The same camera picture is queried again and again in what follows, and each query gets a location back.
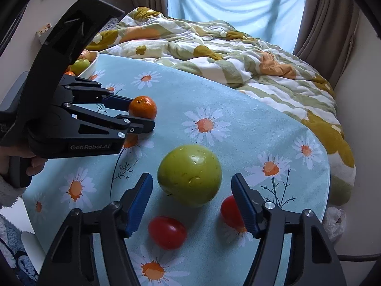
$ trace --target sleeve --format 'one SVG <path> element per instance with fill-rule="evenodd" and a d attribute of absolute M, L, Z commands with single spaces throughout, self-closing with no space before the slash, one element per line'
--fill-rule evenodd
<path fill-rule="evenodd" d="M 0 209 L 3 206 L 11 207 L 26 188 L 14 188 L 0 176 Z"/>

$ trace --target green apple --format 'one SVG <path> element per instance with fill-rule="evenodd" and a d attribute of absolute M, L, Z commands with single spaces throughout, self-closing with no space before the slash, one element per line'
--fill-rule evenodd
<path fill-rule="evenodd" d="M 221 164 L 204 146 L 180 146 L 161 161 L 157 180 L 165 193 L 179 202 L 200 207 L 212 200 L 221 186 Z"/>
<path fill-rule="evenodd" d="M 90 66 L 90 61 L 87 59 L 78 59 L 74 64 L 70 67 L 70 71 L 74 72 L 76 76 L 79 76 L 84 70 L 86 70 Z"/>

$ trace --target cherry tomato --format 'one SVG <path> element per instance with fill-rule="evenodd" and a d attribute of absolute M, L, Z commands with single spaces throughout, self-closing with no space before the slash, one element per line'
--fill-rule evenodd
<path fill-rule="evenodd" d="M 237 202 L 233 196 L 227 197 L 221 204 L 221 215 L 224 222 L 234 229 L 245 227 Z"/>
<path fill-rule="evenodd" d="M 148 224 L 148 233 L 158 246 L 166 250 L 180 248 L 187 238 L 185 226 L 165 216 L 153 218 Z"/>

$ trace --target white plastic bag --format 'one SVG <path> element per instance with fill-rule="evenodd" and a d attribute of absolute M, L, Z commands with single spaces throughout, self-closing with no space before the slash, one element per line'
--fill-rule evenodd
<path fill-rule="evenodd" d="M 331 242 L 343 234 L 345 226 L 345 212 L 341 209 L 337 209 L 336 207 L 328 207 L 324 214 L 323 227 L 328 233 L 328 237 Z"/>

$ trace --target electrical outlet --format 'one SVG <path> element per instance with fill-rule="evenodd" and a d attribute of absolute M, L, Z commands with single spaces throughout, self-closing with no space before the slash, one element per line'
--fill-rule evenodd
<path fill-rule="evenodd" d="M 48 37 L 49 33 L 51 32 L 52 28 L 53 28 L 53 26 L 51 25 L 51 23 L 49 23 L 49 24 L 46 24 L 45 26 L 43 26 L 41 29 L 39 29 L 36 32 L 37 37 L 39 38 L 41 45 L 45 42 L 45 40 Z"/>

